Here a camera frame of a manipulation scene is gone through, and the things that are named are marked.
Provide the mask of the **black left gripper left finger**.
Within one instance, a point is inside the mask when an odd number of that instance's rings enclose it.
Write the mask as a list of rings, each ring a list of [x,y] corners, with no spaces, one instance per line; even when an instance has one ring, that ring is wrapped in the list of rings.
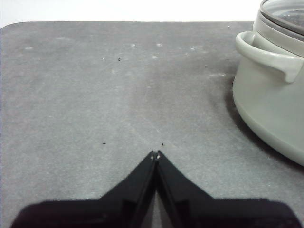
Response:
[[[157,152],[151,151],[99,199],[55,200],[23,208],[13,228],[139,228],[155,193]]]

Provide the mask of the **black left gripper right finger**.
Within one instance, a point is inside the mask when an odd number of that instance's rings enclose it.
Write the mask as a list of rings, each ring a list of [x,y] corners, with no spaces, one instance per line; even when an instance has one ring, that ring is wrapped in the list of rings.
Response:
[[[176,228],[298,228],[291,208],[268,199],[215,199],[157,151],[157,191]]]

